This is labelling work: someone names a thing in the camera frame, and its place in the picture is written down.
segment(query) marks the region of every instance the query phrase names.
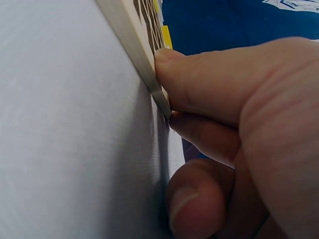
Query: skin wrinkle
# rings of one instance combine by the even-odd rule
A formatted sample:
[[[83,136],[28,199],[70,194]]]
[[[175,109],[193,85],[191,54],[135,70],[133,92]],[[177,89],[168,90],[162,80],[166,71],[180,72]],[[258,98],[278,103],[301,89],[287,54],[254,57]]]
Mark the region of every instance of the skin wrinkle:
[[[195,147],[196,147],[196,145],[198,145],[206,126],[207,126],[207,122],[206,121],[202,122],[202,121],[199,120],[197,122],[196,126],[194,127],[193,132],[191,133],[191,139],[192,139],[193,144],[195,145]]]
[[[273,92],[272,94],[266,95],[264,98],[256,101],[259,97],[259,95],[262,94],[262,92],[267,91],[268,88],[272,88],[273,84],[277,84],[277,82],[282,82],[282,79],[290,79],[293,75],[296,74],[296,72],[300,72],[303,69],[311,66],[311,65],[318,65],[319,62],[319,56],[317,56],[316,58],[313,58],[311,60],[306,61],[305,63],[301,64],[300,67],[295,68],[293,71],[284,74],[283,76],[276,76],[276,71],[272,73],[272,76],[274,78],[268,78],[269,80],[263,80],[263,84],[260,85],[260,87],[258,87],[256,89],[256,91],[250,96],[250,98],[246,101],[246,103],[244,104],[244,107],[241,111],[241,116],[240,116],[240,124],[242,125],[242,122],[245,122],[245,125],[249,125],[249,128],[255,128],[256,124],[258,124],[258,120],[256,121],[255,115],[258,115],[258,113],[261,111],[261,109],[264,108],[264,105],[261,107],[261,104],[264,104],[265,102],[268,103],[270,102],[271,98],[274,98],[275,96],[278,96],[280,94],[282,94],[283,91],[285,91],[286,89],[282,89],[279,92]]]

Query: hand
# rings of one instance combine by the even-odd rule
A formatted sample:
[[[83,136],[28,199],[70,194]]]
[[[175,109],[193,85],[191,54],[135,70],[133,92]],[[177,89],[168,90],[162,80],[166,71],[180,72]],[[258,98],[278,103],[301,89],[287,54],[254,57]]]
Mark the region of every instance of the hand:
[[[319,44],[166,49],[156,70],[171,127],[214,159],[191,160],[168,185],[176,237],[319,238]]]

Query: blue fabric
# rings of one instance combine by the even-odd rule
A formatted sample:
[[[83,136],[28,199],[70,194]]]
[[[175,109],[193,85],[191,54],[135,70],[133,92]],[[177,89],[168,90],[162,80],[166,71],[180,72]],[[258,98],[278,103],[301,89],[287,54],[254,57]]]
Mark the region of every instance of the blue fabric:
[[[288,36],[319,39],[319,14],[262,0],[164,0],[173,47],[186,55],[257,45]]]

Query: fingernail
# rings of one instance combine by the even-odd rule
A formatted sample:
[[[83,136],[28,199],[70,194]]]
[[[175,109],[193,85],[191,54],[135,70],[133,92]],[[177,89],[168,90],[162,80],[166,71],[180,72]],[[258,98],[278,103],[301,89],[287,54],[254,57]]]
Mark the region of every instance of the fingernail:
[[[173,198],[170,202],[169,226],[174,234],[176,234],[176,230],[174,228],[176,216],[187,203],[198,196],[198,191],[195,188],[190,187],[181,188],[173,195]]]
[[[155,52],[155,59],[160,63],[167,63],[183,56],[185,55],[171,49],[160,49]]]

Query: yellow label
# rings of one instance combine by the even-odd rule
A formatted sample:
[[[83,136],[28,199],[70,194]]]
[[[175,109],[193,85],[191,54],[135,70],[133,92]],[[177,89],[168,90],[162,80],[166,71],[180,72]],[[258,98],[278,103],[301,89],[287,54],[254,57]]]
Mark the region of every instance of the yellow label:
[[[165,48],[173,49],[173,44],[171,43],[171,38],[170,38],[168,26],[162,26],[161,31],[163,33]]]
[[[159,12],[160,12],[160,7],[159,7],[159,2],[158,2],[158,0],[153,0],[153,2],[154,2],[154,6],[155,6],[156,12],[159,13]]]

